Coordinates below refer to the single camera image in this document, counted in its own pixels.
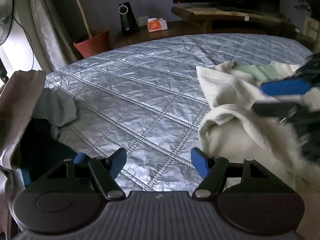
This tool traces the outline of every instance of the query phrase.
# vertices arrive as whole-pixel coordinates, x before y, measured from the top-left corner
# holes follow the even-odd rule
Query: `power socket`
[[[145,26],[148,24],[148,16],[139,17],[139,26]]]

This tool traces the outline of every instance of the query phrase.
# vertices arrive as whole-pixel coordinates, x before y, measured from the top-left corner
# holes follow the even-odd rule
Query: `black cylindrical speaker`
[[[118,11],[120,13],[121,30],[123,34],[131,34],[139,31],[129,2],[120,3]]]

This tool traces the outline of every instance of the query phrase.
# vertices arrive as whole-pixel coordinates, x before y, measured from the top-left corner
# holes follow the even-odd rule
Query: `power cord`
[[[34,66],[34,64],[35,64],[35,54],[33,53],[33,48],[32,48],[32,41],[31,41],[31,39],[30,39],[30,36],[29,36],[29,34],[27,33],[27,31],[25,30],[25,28],[24,27],[22,27],[21,26],[21,24],[20,23],[18,23],[18,21],[16,20],[16,18],[14,17],[14,20],[16,21],[16,23],[24,30],[24,32],[27,34],[27,36],[29,37],[29,41],[30,41],[30,46],[31,46],[31,50],[32,50],[32,68],[31,68],[31,70],[33,69],[33,66]]]

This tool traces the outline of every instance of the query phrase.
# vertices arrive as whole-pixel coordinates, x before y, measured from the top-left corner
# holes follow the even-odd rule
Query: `quilted silver fabric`
[[[116,179],[131,190],[186,190],[201,181],[190,161],[209,106],[196,66],[304,64],[311,52],[289,39],[245,34],[189,35],[136,44],[73,63],[46,86],[74,97],[78,119],[60,142],[91,157],[127,150]]]

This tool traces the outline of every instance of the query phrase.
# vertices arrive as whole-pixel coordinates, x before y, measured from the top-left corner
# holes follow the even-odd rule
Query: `gray curtain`
[[[51,0],[30,0],[33,20],[52,71],[81,59]]]

